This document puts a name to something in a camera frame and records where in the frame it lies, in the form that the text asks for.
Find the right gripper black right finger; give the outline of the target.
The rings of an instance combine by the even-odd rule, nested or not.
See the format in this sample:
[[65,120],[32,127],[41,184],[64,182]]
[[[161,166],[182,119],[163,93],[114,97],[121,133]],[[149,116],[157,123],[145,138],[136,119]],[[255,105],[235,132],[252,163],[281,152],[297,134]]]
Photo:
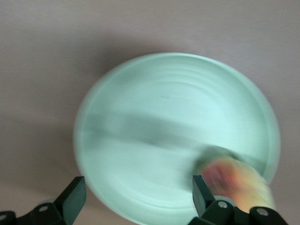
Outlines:
[[193,176],[192,197],[198,216],[189,225],[288,225],[271,208],[255,206],[246,213],[232,199],[213,195],[201,175]]

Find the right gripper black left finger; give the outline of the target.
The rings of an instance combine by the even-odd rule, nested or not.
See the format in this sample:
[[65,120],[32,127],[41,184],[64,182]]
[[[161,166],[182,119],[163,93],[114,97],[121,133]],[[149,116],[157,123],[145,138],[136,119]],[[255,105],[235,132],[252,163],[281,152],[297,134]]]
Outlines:
[[14,211],[0,211],[0,225],[73,225],[86,202],[83,176],[75,177],[54,202],[45,202],[17,217]]

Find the yellow pink peach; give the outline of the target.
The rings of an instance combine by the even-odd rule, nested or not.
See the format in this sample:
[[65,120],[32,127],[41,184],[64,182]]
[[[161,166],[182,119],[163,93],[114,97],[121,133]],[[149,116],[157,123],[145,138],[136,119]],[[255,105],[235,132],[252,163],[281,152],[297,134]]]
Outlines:
[[249,213],[252,207],[275,210],[271,188],[251,165],[230,156],[214,156],[199,162],[194,175],[200,175],[211,193],[231,200],[240,210]]

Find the pale green round plate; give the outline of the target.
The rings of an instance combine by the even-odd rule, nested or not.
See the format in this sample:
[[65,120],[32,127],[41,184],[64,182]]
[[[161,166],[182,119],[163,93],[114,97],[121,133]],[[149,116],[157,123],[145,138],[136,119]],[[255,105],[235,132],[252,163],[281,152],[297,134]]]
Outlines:
[[219,61],[156,53],[127,61],[89,91],[76,117],[78,168],[94,195],[139,225],[186,225],[192,178],[229,155],[267,183],[280,133],[262,92]]

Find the brown table cover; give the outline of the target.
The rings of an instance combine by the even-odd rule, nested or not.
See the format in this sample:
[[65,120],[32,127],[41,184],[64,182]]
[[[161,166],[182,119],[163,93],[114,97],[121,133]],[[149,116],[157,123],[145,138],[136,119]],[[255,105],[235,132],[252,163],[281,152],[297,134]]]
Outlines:
[[281,130],[277,210],[300,225],[300,0],[0,0],[0,210],[25,214],[79,175],[86,92],[156,52],[216,59],[262,90]]

